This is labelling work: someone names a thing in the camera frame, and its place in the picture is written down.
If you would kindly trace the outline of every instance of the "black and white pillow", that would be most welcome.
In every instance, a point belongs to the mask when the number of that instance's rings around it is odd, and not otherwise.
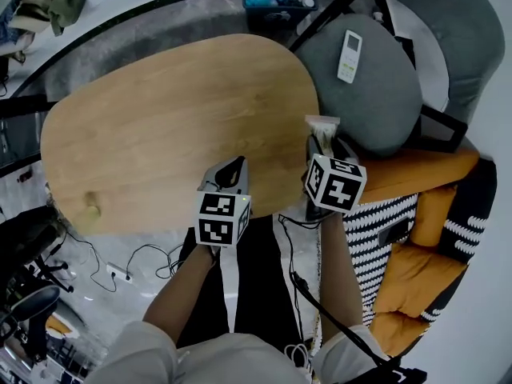
[[[462,263],[473,257],[496,194],[496,165],[480,159],[472,171],[457,184],[457,193],[439,241],[439,254]]]
[[[378,235],[395,223],[408,220],[408,233],[414,225],[418,194],[365,203],[344,217],[346,239],[361,288],[363,323],[374,319],[372,306],[386,272],[391,244],[380,246]]]

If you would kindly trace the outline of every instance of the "power strip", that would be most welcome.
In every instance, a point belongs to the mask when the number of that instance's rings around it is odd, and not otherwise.
[[[125,269],[121,269],[121,267],[116,266],[113,263],[108,262],[106,264],[106,272],[108,274],[113,274],[115,278],[118,278],[119,280],[123,280],[126,283],[133,283],[134,278],[131,274],[127,273]]]

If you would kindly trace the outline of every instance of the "wooden table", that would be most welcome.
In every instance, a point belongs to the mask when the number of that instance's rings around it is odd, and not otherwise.
[[[233,34],[144,58],[60,101],[42,130],[42,162],[72,222],[88,233],[192,226],[209,167],[248,159],[255,216],[293,204],[306,169],[307,114],[318,113],[300,61],[266,38]]]

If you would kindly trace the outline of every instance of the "white remote control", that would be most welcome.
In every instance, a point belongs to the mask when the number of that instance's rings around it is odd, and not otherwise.
[[[359,55],[361,53],[362,37],[355,32],[347,30],[343,41],[342,55],[339,58],[338,78],[351,84],[355,72],[358,70]]]

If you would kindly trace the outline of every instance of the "black and white cube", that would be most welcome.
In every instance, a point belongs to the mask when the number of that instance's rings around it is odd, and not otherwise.
[[[305,186],[316,206],[346,214],[358,204],[365,184],[364,166],[315,154]]]
[[[196,243],[236,246],[249,224],[250,196],[198,191]]]

